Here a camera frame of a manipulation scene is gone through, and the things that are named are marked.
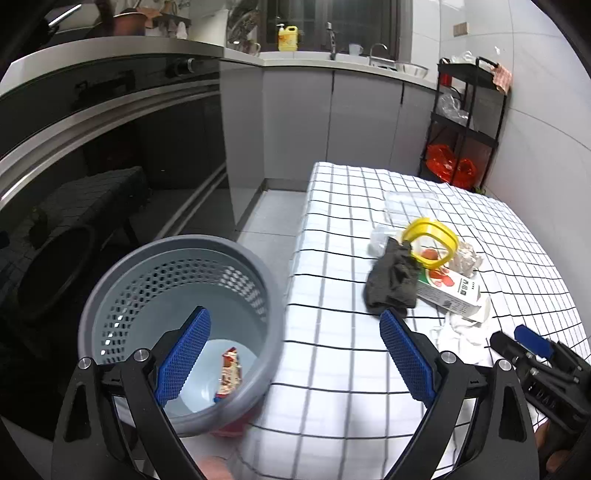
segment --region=white tablecloth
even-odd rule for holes
[[[390,224],[384,199],[393,190],[434,192],[441,204],[437,212],[406,206],[401,226],[435,217],[485,257],[476,279],[492,297],[489,333],[512,336],[524,323],[591,355],[560,274],[506,204],[386,170],[317,163],[292,258],[284,353],[263,414],[230,459],[238,480],[382,479],[421,421],[424,406],[408,393],[362,300],[374,261],[369,236]],[[420,299],[408,314],[409,327],[431,337],[445,317]],[[485,364],[499,358],[485,353]],[[472,406],[465,402],[435,476],[451,469]],[[531,414],[534,424],[544,420]]]

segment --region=pink checkered cloth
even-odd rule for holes
[[[499,66],[492,71],[492,82],[496,89],[507,95],[513,83],[513,74],[499,63]]]

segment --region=metal screw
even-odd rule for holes
[[[136,362],[145,362],[149,356],[150,352],[148,350],[146,350],[145,348],[140,348],[139,350],[135,351],[134,360]]]
[[[501,370],[504,370],[505,372],[508,372],[509,370],[511,370],[511,368],[513,368],[511,366],[511,363],[509,363],[509,361],[505,360],[504,358],[502,360],[499,360],[499,367],[501,367]]]
[[[92,358],[90,358],[89,356],[81,358],[80,361],[78,362],[78,368],[80,368],[81,370],[86,370],[91,365],[92,365]]]
[[[456,363],[457,357],[451,352],[443,352],[441,354],[441,360],[447,364],[454,364]]]

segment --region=red plastic bag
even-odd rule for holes
[[[452,179],[456,161],[456,157],[447,145],[437,144],[427,147],[427,168],[447,183]],[[453,179],[453,186],[470,190],[476,183],[477,173],[472,160],[461,159]]]

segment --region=carton with red fruit print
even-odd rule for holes
[[[417,295],[450,312],[469,316],[480,309],[480,287],[474,280],[447,267],[422,268],[418,274]]]

